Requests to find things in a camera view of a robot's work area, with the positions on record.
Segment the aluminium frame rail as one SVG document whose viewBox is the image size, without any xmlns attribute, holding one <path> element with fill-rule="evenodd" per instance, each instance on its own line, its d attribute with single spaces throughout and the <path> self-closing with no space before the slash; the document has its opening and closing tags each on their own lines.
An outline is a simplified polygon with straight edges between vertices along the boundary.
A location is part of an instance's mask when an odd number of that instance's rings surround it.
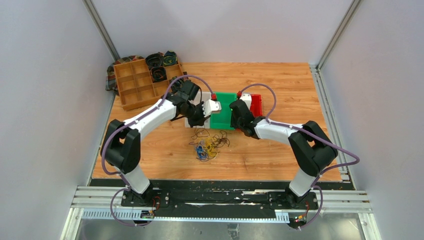
<svg viewBox="0 0 424 240">
<path fill-rule="evenodd" d="M 139 204 L 120 186 L 79 186 L 61 239 L 365 239 L 381 234 L 363 190 L 312 190 L 298 206 L 267 186 L 156 186 Z"/>
</svg>

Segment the wooden compartment tray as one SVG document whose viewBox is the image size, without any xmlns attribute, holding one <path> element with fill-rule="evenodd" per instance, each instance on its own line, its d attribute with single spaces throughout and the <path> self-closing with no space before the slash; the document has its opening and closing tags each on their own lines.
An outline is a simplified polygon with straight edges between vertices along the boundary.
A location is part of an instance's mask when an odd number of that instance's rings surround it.
<svg viewBox="0 0 424 240">
<path fill-rule="evenodd" d="M 163 66 L 167 80 L 153 82 L 151 70 L 144 59 L 122 63 L 114 66 L 119 99 L 123 110 L 154 104 L 165 94 L 173 78 L 185 74 L 181 64 Z"/>
</svg>

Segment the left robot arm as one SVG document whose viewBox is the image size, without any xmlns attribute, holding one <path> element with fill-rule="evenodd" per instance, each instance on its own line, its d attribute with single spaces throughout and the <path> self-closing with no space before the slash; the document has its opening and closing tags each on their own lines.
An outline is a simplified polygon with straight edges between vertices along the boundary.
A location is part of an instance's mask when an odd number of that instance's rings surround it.
<svg viewBox="0 0 424 240">
<path fill-rule="evenodd" d="M 186 118 L 191 127 L 203 126 L 214 111 L 221 110 L 214 93 L 210 99 L 193 104 L 199 90 L 198 85 L 186 80 L 176 92 L 167 90 L 142 113 L 125 121 L 114 119 L 107 127 L 101 147 L 101 165 L 104 168 L 109 164 L 116 169 L 115 174 L 125 182 L 126 190 L 134 192 L 135 202 L 142 207 L 152 203 L 153 193 L 149 190 L 149 179 L 139 166 L 141 142 L 165 122 Z"/>
</svg>

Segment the white plastic bin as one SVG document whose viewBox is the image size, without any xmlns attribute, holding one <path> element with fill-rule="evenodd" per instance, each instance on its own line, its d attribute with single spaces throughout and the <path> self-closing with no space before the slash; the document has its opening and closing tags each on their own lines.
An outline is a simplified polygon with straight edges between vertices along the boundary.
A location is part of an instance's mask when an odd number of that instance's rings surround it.
<svg viewBox="0 0 424 240">
<path fill-rule="evenodd" d="M 189 103 L 195 107 L 195 114 L 192 117 L 184 119 L 184 126 L 186 128 L 206 128 L 210 127 L 210 117 L 212 114 L 205 116 L 205 106 L 208 105 L 208 101 L 211 100 L 210 92 L 199 91 L 193 100 L 189 100 Z"/>
</svg>

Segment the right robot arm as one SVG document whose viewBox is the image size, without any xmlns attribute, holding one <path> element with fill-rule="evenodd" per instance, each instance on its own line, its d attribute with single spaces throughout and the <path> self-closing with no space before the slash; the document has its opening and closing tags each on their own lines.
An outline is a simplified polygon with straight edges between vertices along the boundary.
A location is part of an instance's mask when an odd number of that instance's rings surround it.
<svg viewBox="0 0 424 240">
<path fill-rule="evenodd" d="M 258 140 L 272 140 L 291 147 L 299 170 L 286 188 L 286 203 L 294 209 L 306 202 L 313 182 L 338 156 L 331 141 L 315 121 L 288 125 L 254 117 L 247 104 L 238 99 L 230 103 L 231 127 L 240 129 L 245 136 Z"/>
</svg>

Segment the rolled dark tie middle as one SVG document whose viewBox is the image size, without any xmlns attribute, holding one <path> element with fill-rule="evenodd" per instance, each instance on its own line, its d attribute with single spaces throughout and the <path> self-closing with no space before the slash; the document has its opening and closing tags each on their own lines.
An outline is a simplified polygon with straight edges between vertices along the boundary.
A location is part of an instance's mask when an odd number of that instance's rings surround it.
<svg viewBox="0 0 424 240">
<path fill-rule="evenodd" d="M 154 83 L 167 80 L 167 73 L 163 66 L 152 67 L 150 73 Z"/>
</svg>

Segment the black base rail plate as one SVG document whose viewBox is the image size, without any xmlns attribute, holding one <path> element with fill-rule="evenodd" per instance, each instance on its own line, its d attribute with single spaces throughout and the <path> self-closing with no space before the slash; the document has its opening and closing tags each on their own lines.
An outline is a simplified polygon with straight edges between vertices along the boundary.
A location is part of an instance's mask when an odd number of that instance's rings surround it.
<svg viewBox="0 0 424 240">
<path fill-rule="evenodd" d="M 144 194 L 128 191 L 121 179 L 92 179 L 91 187 L 120 187 L 119 207 L 143 207 L 144 215 L 176 218 L 265 219 L 276 210 L 317 210 L 319 193 L 297 201 L 288 181 L 151 180 Z"/>
</svg>

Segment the red plastic bin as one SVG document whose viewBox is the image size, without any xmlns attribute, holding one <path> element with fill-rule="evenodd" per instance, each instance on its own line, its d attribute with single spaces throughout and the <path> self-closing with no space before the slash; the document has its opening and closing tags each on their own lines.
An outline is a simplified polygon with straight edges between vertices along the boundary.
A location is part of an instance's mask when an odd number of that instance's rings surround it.
<svg viewBox="0 0 424 240">
<path fill-rule="evenodd" d="M 258 122 L 260 122 L 264 117 L 262 114 L 262 97 L 260 94 L 251 94 L 252 103 L 250 107 L 250 111 L 252 112 L 255 120 L 253 121 L 254 128 L 257 126 Z"/>
</svg>

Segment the rolled dark tie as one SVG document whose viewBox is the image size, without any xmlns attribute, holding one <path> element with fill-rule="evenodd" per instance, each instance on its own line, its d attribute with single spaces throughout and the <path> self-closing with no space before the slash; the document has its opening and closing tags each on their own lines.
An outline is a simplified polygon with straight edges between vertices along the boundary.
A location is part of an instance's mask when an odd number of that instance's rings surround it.
<svg viewBox="0 0 424 240">
<path fill-rule="evenodd" d="M 156 67 L 162 67 L 164 62 L 164 56 L 161 52 L 153 53 L 145 58 L 145 63 L 149 70 Z"/>
<path fill-rule="evenodd" d="M 150 73 L 154 83 L 167 80 L 167 73 L 163 66 L 152 67 Z"/>
</svg>

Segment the rolled dark tie back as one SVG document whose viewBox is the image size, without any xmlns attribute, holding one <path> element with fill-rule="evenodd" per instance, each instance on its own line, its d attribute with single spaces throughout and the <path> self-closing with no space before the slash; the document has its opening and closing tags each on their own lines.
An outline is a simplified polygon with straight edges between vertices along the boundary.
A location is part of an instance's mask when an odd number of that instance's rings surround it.
<svg viewBox="0 0 424 240">
<path fill-rule="evenodd" d="M 161 52 L 153 53 L 145 58 L 145 63 L 149 70 L 156 67 L 162 67 L 164 62 L 164 56 Z"/>
</svg>

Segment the plaid cloth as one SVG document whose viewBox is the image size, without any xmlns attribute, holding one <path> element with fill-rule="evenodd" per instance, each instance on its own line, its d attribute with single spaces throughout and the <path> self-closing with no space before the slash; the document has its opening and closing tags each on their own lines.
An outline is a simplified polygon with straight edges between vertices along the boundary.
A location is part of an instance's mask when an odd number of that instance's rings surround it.
<svg viewBox="0 0 424 240">
<path fill-rule="evenodd" d="M 144 57 L 140 55 L 130 55 L 115 60 L 106 70 L 107 79 L 105 83 L 105 90 L 112 91 L 115 95 L 119 95 L 114 66 L 142 59 L 144 59 Z"/>
</svg>

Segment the rolled green tie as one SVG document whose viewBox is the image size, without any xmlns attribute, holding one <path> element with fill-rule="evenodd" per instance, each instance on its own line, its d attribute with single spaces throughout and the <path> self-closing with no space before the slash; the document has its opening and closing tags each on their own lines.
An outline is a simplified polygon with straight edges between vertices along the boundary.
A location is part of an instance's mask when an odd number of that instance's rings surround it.
<svg viewBox="0 0 424 240">
<path fill-rule="evenodd" d="M 174 51 L 168 50 L 163 55 L 163 65 L 165 67 L 173 66 L 178 63 L 178 56 Z"/>
</svg>

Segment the green plastic bin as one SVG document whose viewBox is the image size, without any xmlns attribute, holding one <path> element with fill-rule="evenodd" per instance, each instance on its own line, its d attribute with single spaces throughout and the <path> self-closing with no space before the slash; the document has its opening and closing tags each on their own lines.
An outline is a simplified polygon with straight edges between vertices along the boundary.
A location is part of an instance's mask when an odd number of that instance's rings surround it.
<svg viewBox="0 0 424 240">
<path fill-rule="evenodd" d="M 213 113 L 210 117 L 210 128 L 217 130 L 234 130 L 231 127 L 232 111 L 229 105 L 237 100 L 237 95 L 230 92 L 216 92 L 217 100 L 220 102 L 220 113 Z"/>
</svg>

